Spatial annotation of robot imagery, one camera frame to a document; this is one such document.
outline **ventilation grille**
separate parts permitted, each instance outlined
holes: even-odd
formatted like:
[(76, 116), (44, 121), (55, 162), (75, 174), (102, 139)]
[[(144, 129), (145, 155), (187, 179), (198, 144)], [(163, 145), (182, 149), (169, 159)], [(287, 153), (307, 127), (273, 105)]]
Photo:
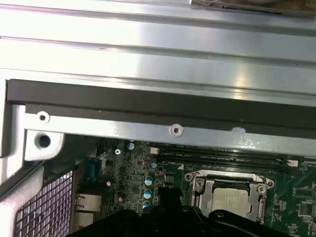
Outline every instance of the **ventilation grille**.
[(16, 216), (16, 237), (64, 237), (70, 230), (73, 172), (53, 181)]

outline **green circuit board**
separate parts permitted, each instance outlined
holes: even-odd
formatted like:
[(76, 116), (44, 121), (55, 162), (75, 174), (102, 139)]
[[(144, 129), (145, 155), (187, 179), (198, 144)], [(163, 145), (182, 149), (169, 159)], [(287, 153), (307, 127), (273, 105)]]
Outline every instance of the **green circuit board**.
[(101, 217), (122, 209), (141, 213), (144, 206), (158, 204), (158, 188), (165, 186), (180, 188), (182, 203), (190, 205), (184, 175), (191, 171), (256, 173), (275, 182), (267, 191), (264, 225), (295, 237), (316, 236), (315, 158), (115, 139), (104, 139), (96, 150), (100, 166), (94, 181), (107, 189)]

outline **black rubber strip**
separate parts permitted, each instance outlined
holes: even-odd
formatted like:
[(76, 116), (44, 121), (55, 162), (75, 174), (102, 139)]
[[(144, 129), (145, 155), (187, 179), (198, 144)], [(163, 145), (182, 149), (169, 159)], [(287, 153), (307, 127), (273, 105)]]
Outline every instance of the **black rubber strip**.
[[(195, 122), (193, 126), (204, 127), (211, 121), (216, 126), (233, 125), (225, 130), (240, 126), (247, 132), (316, 137), (315, 107), (17, 79), (9, 80), (7, 99), (12, 103), (104, 111), (107, 116), (112, 112), (113, 119), (123, 121), (130, 115), (138, 117), (137, 122), (152, 119), (152, 123), (160, 124), (165, 121), (159, 123), (159, 119), (169, 117), (173, 118), (169, 124), (185, 119), (199, 121), (200, 125)], [(76, 113), (84, 118), (88, 111)], [(251, 127), (261, 127), (261, 132)]]

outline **screw hole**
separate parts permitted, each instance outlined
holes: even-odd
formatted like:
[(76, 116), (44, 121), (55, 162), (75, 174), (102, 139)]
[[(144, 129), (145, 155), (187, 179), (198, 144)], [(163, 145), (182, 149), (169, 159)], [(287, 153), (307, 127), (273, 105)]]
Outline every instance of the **screw hole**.
[(39, 146), (42, 148), (47, 148), (50, 145), (50, 138), (47, 135), (41, 135), (39, 138)]
[(183, 133), (183, 127), (175, 123), (169, 128), (169, 133), (174, 137), (180, 137)]

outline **cpu socket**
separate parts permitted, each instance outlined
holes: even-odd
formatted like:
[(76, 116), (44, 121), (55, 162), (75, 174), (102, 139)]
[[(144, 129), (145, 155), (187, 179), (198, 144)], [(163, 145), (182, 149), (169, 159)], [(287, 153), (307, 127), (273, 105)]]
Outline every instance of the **cpu socket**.
[(206, 217), (215, 210), (227, 210), (263, 223), (267, 190), (273, 180), (257, 174), (199, 170), (185, 174), (191, 183), (191, 205)]

